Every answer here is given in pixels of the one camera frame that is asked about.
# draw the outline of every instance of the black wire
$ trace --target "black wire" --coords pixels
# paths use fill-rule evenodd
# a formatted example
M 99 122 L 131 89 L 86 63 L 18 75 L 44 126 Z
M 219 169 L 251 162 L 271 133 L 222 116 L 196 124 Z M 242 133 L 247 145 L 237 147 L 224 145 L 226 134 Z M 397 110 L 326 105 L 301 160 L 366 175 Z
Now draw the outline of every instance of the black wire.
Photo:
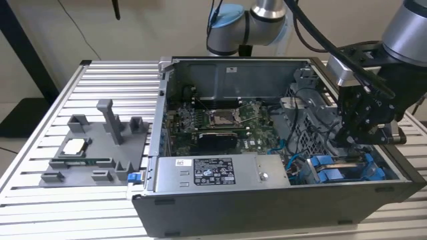
M 4 150 L 4 151 L 11 152 L 11 153 L 14 153 L 14 154 L 19 154 L 16 151 L 12 151 L 11 149 L 7 149 L 7 148 L 4 148 L 4 147 L 0 147 L 0 149 Z
M 219 16 L 219 13 L 220 13 L 220 8 L 222 8 L 222 5 L 223 5 L 223 1 L 224 0 L 220 0 L 219 1 L 219 4 L 218 4 L 218 7 L 212 13 L 212 9 L 214 9 L 214 4 L 215 4 L 215 0 L 212 0 L 212 5 L 211 5 L 211 11 L 210 11 L 210 14 L 208 14 L 208 21 L 207 21 L 207 36 L 206 36 L 206 48 L 208 48 L 208 40 L 210 40 L 210 35 L 211 35 L 211 31 L 212 31 L 212 25 L 215 24 L 216 22 L 216 18 Z
M 417 111 L 418 111 L 418 109 L 419 109 L 419 106 L 421 106 L 421 105 L 418 105 L 418 104 L 415 105 L 411 115 L 415 115 L 415 113 L 417 113 Z
M 331 154 L 334 154 L 334 151 L 333 149 L 330 148 L 329 146 L 329 140 L 330 140 L 330 135 L 331 135 L 331 132 L 334 131 L 334 127 L 339 124 L 339 122 L 334 123 L 333 126 L 331 126 L 331 129 L 327 131 L 326 135 L 325 135 L 325 140 L 323 140 L 323 145 L 325 145 L 325 148 L 329 150 L 329 152 Z
M 317 53 L 329 53 L 327 50 L 325 49 L 319 49 L 319 48 L 315 48 L 314 46 L 311 46 L 309 44 L 309 42 L 305 40 L 305 37 L 302 35 L 302 32 L 301 32 L 301 28 L 299 28 L 299 22 L 298 22 L 298 19 L 297 19 L 297 16 L 294 15 L 293 16 L 293 20 L 294 20 L 294 27 L 295 27 L 295 33 L 297 33 L 297 36 L 298 36 L 298 39 L 301 40 L 302 44 L 306 46 L 306 48 L 309 48 L 311 51 L 317 52 Z M 367 45 L 367 44 L 378 44 L 381 41 L 378 40 L 374 40 L 374 41 L 362 41 L 362 42 L 357 42 L 357 43 L 353 43 L 350 45 L 346 45 L 346 46 L 341 46 L 338 47 L 339 50 L 343 50 L 346 48 L 351 48 L 351 47 L 355 47 L 355 46 L 359 46 L 359 45 Z
M 99 53 L 95 51 L 94 47 L 92 47 L 92 46 L 91 46 L 91 44 L 88 43 L 87 37 L 86 37 L 86 35 L 83 34 L 83 31 L 82 31 L 82 29 L 80 29 L 80 27 L 79 27 L 79 25 L 78 25 L 76 21 L 74 20 L 72 16 L 70 15 L 70 13 L 68 13 L 68 11 L 67 11 L 67 9 L 66 9 L 66 7 L 64 7 L 64 5 L 63 5 L 62 1 L 60 1 L 60 0 L 58 0 L 58 3 L 59 3 L 59 5 L 60 5 L 62 9 L 64 10 L 66 14 L 68 15 L 68 17 L 70 17 L 70 19 L 71 19 L 71 21 L 72 21 L 72 23 L 74 23 L 75 27 L 78 28 L 78 30 L 79 30 L 79 32 L 80 32 L 80 34 L 82 34 L 82 37 L 83 37 L 83 40 L 84 40 L 86 44 L 87 44 L 87 45 L 88 45 L 88 47 L 92 49 L 94 53 L 95 53 L 95 54 L 96 54 L 96 56 L 98 56 L 98 59 L 99 59 L 99 60 L 102 60 L 102 57 L 100 57 Z
M 291 132 L 287 136 L 287 139 L 286 139 L 286 150 L 290 154 L 295 155 L 295 153 L 291 151 L 290 149 L 290 142 L 291 142 L 291 138 L 293 138 L 293 135 L 294 135 L 294 132 L 295 132 L 295 129 L 297 129 L 297 124 L 298 124 L 298 121 L 299 121 L 299 105 L 297 103 L 297 97 L 295 97 L 295 94 L 294 94 L 294 103 L 295 103 L 295 115 L 294 115 L 294 123 L 293 123 L 293 127 L 291 127 Z
M 208 16 L 207 16 L 206 35 L 210 35 L 210 23 L 211 23 L 211 15 L 212 15 L 212 11 L 214 11 L 214 5 L 215 5 L 215 0 L 212 0 L 211 10 L 210 10 Z
M 310 19 L 307 18 L 305 12 L 302 11 L 299 5 L 295 0 L 285 0 L 289 9 L 293 11 L 294 16 L 299 20 L 301 24 L 306 28 L 310 35 L 319 42 L 319 44 L 325 47 L 329 53 L 333 54 L 334 57 L 354 71 L 354 73 L 363 79 L 357 79 L 362 85 L 366 85 L 363 81 L 367 81 L 373 87 L 382 93 L 383 97 L 393 99 L 397 94 L 395 92 L 386 86 L 386 80 L 377 76 L 373 72 L 366 71 L 365 68 L 355 63 L 349 56 L 346 56 L 342 51 L 337 48 L 337 46 L 331 43 L 331 41 L 326 38 L 322 32 L 318 30 Z

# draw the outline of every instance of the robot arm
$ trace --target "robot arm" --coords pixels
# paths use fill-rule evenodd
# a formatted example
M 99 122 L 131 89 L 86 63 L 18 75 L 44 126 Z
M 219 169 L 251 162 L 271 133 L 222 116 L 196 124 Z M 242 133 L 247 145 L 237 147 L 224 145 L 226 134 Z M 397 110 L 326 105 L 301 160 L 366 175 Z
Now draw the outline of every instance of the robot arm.
M 238 4 L 224 4 L 211 13 L 206 47 L 211 56 L 231 56 L 239 46 L 269 45 L 285 31 L 283 0 L 257 0 L 250 11 Z
M 427 92 L 427 1 L 403 2 L 382 42 L 342 51 L 313 26 L 295 1 L 285 2 L 333 54 L 327 68 L 338 78 L 342 116 L 337 145 L 350 146 L 353 140 L 358 144 L 405 144 L 398 122 Z

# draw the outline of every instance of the green circuit board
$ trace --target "green circuit board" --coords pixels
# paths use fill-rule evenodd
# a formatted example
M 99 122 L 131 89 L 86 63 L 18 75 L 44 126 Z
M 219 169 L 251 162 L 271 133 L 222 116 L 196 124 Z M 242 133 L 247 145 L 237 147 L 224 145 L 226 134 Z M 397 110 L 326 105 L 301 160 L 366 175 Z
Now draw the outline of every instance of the green circuit board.
M 172 156 L 227 155 L 258 153 L 266 155 L 279 146 L 278 133 L 267 107 L 261 101 L 246 100 L 235 109 L 186 109 L 170 125 Z M 195 152 L 198 137 L 203 133 L 234 133 L 237 147 L 223 152 Z

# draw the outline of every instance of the aluminum table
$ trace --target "aluminum table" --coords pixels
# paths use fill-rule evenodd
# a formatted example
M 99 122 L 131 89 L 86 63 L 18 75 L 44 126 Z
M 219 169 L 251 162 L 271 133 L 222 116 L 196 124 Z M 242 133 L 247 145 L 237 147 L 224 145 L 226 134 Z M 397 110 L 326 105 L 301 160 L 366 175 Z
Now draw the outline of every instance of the aluminum table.
M 127 186 L 40 188 L 68 132 L 72 114 L 102 122 L 99 99 L 114 99 L 123 121 L 152 122 L 159 88 L 156 61 L 94 61 L 78 68 L 54 106 L 0 179 L 0 239 L 151 239 L 127 200 Z M 406 114 L 399 123 L 407 144 L 398 147 L 427 178 L 427 129 Z M 148 153 L 150 136 L 144 153 Z M 385 240 L 427 239 L 427 188 L 402 203 L 383 206 L 358 225 L 190 237 L 255 239 Z

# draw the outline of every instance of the power supply label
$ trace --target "power supply label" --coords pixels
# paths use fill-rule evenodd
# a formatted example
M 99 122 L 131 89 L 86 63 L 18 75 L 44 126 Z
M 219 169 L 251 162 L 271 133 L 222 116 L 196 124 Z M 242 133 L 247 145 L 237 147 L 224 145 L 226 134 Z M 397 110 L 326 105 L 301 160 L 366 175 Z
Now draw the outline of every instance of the power supply label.
M 198 186 L 237 184 L 232 158 L 194 159 L 194 184 Z

